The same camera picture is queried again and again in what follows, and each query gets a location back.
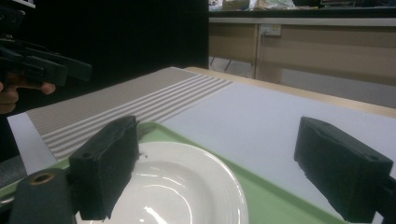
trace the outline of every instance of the gray striped mat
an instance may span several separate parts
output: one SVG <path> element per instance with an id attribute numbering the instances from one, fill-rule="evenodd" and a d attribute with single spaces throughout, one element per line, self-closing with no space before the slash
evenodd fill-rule
<path id="1" fill-rule="evenodd" d="M 108 122 L 128 115 L 161 122 L 225 89 L 231 81 L 166 68 L 78 98 L 27 112 L 56 160 Z"/>

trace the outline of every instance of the white plate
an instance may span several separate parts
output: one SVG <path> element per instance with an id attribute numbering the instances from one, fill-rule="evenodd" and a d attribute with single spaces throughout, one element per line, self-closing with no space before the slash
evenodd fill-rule
<path id="1" fill-rule="evenodd" d="M 131 181 L 105 223 L 248 224 L 244 192 L 221 160 L 180 143 L 144 143 L 139 149 Z"/>

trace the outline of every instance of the wooden furniture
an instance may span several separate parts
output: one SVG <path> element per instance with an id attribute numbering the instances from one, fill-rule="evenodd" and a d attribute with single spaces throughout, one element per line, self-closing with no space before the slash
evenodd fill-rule
<path id="1" fill-rule="evenodd" d="M 237 60 L 229 49 L 254 49 L 253 76 L 275 83 L 286 68 L 396 85 L 394 15 L 395 8 L 210 12 L 209 43 L 219 36 L 229 41 L 223 52 L 209 44 L 209 54 Z M 280 25 L 281 34 L 265 34 L 264 24 Z M 250 32 L 237 33 L 240 26 Z"/>

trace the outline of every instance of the black curtain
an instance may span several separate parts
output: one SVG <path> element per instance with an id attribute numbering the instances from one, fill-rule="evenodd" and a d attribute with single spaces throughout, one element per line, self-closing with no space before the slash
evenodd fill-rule
<path id="1" fill-rule="evenodd" d="M 169 66 L 208 67 L 206 1 L 35 0 L 35 6 L 25 9 L 14 38 L 90 63 L 92 78 L 89 82 L 69 78 L 51 95 L 20 89 L 17 108 L 0 116 L 1 160 L 18 153 L 6 116 Z"/>

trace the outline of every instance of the wall outlet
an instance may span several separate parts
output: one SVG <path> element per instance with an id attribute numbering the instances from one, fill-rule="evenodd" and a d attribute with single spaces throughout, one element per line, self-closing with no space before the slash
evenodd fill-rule
<path id="1" fill-rule="evenodd" d="M 261 35 L 281 35 L 282 25 L 276 24 L 261 24 L 260 34 Z"/>

